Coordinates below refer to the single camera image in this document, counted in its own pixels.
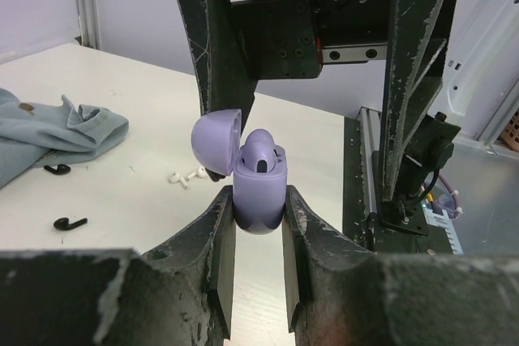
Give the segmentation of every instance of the cable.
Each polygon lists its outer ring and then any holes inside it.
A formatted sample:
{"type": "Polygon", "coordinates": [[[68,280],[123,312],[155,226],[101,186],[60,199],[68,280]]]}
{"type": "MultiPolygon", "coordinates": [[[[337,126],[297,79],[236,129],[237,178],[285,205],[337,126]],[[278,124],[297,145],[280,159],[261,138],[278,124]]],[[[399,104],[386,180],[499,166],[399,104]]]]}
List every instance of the cable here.
{"type": "Polygon", "coordinates": [[[429,183],[429,185],[427,186],[427,188],[420,194],[420,196],[418,196],[416,199],[413,199],[413,203],[421,203],[426,197],[427,195],[429,194],[429,192],[432,191],[432,189],[435,187],[436,185],[436,182],[438,181],[438,177],[440,176],[440,170],[437,169],[435,170],[435,172],[432,174],[432,180],[431,182],[429,183]]]}
{"type": "Polygon", "coordinates": [[[457,190],[455,190],[448,183],[448,181],[445,179],[445,177],[442,176],[441,174],[439,175],[439,179],[440,179],[441,183],[444,185],[444,187],[447,190],[447,192],[450,193],[451,198],[453,198],[455,210],[454,210],[454,214],[453,214],[452,220],[455,220],[463,213],[463,208],[461,208],[461,202],[460,202],[460,198],[458,196],[459,192],[457,190]]]}

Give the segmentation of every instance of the red component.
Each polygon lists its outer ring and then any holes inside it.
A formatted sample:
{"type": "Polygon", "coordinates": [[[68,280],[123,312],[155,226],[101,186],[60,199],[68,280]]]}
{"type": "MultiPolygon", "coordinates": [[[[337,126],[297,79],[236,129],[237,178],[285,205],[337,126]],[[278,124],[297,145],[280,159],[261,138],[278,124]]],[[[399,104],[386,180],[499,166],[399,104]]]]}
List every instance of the red component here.
{"type": "Polygon", "coordinates": [[[323,69],[323,51],[321,50],[321,39],[317,38],[317,61],[320,65],[320,71],[323,69]]]}

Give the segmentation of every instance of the black earbud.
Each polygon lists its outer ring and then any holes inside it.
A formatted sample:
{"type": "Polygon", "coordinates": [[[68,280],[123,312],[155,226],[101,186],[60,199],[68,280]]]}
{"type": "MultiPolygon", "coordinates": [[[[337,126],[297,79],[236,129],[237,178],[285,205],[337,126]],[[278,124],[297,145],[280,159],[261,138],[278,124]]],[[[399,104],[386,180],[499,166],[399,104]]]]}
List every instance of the black earbud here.
{"type": "Polygon", "coordinates": [[[55,174],[56,176],[62,176],[63,174],[67,174],[72,170],[70,166],[65,164],[59,164],[56,169],[54,169],[52,166],[46,165],[43,167],[43,169],[45,169],[47,172],[55,174]]]}
{"type": "Polygon", "coordinates": [[[88,222],[87,218],[83,218],[74,223],[68,223],[68,218],[59,218],[54,222],[54,228],[59,231],[73,230],[76,227],[82,226],[88,222]]]}

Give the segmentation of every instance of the white wall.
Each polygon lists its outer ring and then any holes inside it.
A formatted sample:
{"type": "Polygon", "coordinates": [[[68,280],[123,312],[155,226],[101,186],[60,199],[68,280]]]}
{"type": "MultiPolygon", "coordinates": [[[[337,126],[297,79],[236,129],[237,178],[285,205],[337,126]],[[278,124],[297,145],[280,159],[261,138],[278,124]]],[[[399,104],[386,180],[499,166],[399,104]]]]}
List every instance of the white wall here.
{"type": "MultiPolygon", "coordinates": [[[[460,0],[454,33],[478,0],[460,0]]],[[[193,73],[176,0],[97,0],[101,48],[193,73]]],[[[261,82],[258,92],[354,117],[361,106],[380,109],[384,62],[326,66],[313,80],[261,82]]]]}
{"type": "Polygon", "coordinates": [[[0,0],[0,63],[76,36],[76,0],[0,0]]]}

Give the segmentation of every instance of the white earbud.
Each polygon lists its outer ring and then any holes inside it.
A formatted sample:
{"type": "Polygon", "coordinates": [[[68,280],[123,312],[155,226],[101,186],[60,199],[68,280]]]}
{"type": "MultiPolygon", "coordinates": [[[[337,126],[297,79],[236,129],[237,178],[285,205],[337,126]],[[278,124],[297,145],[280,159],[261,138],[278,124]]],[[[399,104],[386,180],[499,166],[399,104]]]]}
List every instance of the white earbud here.
{"type": "Polygon", "coordinates": [[[171,177],[169,178],[169,182],[171,184],[176,184],[177,182],[180,182],[180,184],[184,187],[184,190],[189,188],[189,186],[187,185],[186,179],[184,177],[182,177],[178,172],[175,172],[171,175],[171,177]]]}
{"type": "Polygon", "coordinates": [[[205,171],[205,168],[203,166],[200,166],[196,171],[187,176],[186,180],[190,181],[194,177],[206,178],[207,176],[208,173],[205,171]]]}

